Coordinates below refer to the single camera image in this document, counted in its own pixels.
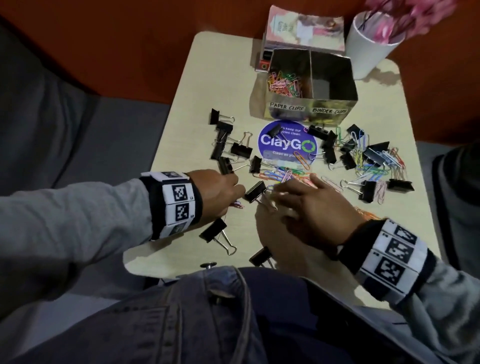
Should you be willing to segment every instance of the box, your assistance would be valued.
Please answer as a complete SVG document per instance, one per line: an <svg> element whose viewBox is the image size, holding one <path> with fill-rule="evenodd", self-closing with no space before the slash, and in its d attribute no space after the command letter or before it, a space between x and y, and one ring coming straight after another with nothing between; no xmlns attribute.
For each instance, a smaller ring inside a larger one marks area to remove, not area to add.
<svg viewBox="0 0 480 364"><path fill-rule="evenodd" d="M266 72L275 49L310 49L345 54L342 17L304 15L271 6L256 70Z"/></svg>
<svg viewBox="0 0 480 364"><path fill-rule="evenodd" d="M268 72L279 71L296 74L303 97L279 95L267 85L266 118L336 126L358 101L348 57L304 49L276 49Z"/></svg>

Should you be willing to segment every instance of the gray sweatshirt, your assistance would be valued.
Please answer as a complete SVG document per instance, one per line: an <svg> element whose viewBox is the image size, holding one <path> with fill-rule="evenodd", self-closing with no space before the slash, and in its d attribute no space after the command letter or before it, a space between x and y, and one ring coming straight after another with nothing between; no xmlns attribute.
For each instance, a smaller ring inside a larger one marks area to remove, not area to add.
<svg viewBox="0 0 480 364"><path fill-rule="evenodd" d="M65 292L82 267L152 236L149 195L138 179L0 197L0 317ZM480 363L480 282L437 260L426 283L397 307L437 354Z"/></svg>

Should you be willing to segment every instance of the white vase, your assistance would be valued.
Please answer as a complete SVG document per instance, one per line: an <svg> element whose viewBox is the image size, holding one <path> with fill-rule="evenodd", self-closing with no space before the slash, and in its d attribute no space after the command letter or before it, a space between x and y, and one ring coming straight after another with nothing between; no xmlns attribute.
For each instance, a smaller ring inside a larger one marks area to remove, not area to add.
<svg viewBox="0 0 480 364"><path fill-rule="evenodd" d="M345 45L345 54L351 59L355 80L365 78L381 60L405 39L405 34L400 34L391 39L388 44L375 42L373 37L378 24L389 15L380 12L375 13L366 22L364 29L359 30L365 19L364 16L368 16L369 13L361 12L355 16Z"/></svg>

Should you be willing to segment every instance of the red wall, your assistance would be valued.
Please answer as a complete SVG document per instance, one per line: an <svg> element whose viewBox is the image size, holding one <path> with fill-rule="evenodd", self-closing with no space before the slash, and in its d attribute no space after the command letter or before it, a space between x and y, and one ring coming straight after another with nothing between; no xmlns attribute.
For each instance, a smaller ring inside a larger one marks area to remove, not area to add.
<svg viewBox="0 0 480 364"><path fill-rule="evenodd" d="M278 0L307 14L344 15L359 0ZM75 79L101 95L170 103L196 33L260 38L266 0L0 0L0 14ZM391 55L418 140L472 140L480 111L480 1L465 1L426 36Z"/></svg>

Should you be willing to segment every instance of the wall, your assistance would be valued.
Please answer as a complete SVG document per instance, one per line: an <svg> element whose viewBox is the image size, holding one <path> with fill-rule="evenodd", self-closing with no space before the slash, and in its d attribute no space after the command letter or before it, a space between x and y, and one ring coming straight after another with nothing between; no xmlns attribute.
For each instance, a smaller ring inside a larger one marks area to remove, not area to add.
<svg viewBox="0 0 480 364"><path fill-rule="evenodd" d="M351 20L363 1L275 4ZM99 94L170 103L196 33L260 38L270 5L267 0L0 0L0 15ZM480 36L471 29L477 14L480 2L466 0L454 16L391 55L400 66L418 140L456 143L475 136Z"/></svg>

